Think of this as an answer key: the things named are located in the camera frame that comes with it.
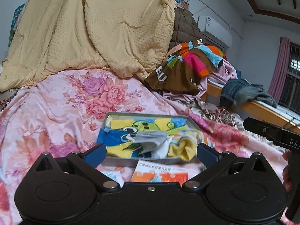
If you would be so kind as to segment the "person right hand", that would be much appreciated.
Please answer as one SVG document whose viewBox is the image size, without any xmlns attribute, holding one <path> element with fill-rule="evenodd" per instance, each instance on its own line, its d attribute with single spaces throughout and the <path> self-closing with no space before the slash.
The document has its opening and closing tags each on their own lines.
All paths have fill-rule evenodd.
<svg viewBox="0 0 300 225">
<path fill-rule="evenodd" d="M 288 161 L 288 157 L 292 154 L 291 151 L 285 151 L 283 153 L 283 158 L 285 161 Z M 283 176 L 283 185 L 285 186 L 287 191 L 290 191 L 292 188 L 292 182 L 291 179 L 289 178 L 289 165 L 287 165 L 282 172 Z"/>
</svg>

